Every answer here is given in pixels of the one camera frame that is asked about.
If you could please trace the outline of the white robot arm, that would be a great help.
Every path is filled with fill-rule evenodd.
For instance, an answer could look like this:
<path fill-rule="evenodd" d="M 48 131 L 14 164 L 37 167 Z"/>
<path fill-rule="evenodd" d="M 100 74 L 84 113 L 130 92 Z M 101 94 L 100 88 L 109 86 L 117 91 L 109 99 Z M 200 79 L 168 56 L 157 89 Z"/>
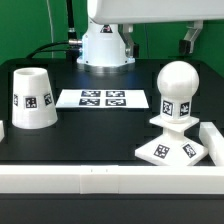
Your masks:
<path fill-rule="evenodd" d="M 203 22 L 224 19 L 224 0 L 87 0 L 87 15 L 77 63 L 89 71 L 115 72 L 135 63 L 130 36 L 135 24 L 188 21 L 180 49 L 190 53 Z"/>

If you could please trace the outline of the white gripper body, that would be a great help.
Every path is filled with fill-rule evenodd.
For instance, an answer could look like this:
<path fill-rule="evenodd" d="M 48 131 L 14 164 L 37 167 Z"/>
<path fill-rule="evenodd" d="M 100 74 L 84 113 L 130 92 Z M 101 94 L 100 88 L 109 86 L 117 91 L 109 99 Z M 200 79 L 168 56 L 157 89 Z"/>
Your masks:
<path fill-rule="evenodd" d="M 138 24 L 224 19 L 224 0 L 87 0 L 98 24 Z"/>

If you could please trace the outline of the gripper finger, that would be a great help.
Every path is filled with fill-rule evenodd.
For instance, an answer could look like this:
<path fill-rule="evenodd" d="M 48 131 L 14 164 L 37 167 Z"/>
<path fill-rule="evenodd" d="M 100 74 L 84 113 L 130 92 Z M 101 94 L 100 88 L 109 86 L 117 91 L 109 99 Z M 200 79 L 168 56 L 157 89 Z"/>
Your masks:
<path fill-rule="evenodd" d="M 183 39 L 179 41 L 179 53 L 182 55 L 192 54 L 194 44 L 203 29 L 203 21 L 191 21 L 187 24 L 187 32 Z"/>
<path fill-rule="evenodd" d="M 125 54 L 128 58 L 139 57 L 139 45 L 131 37 L 133 32 L 132 24 L 122 24 L 120 26 L 120 36 L 125 44 Z"/>

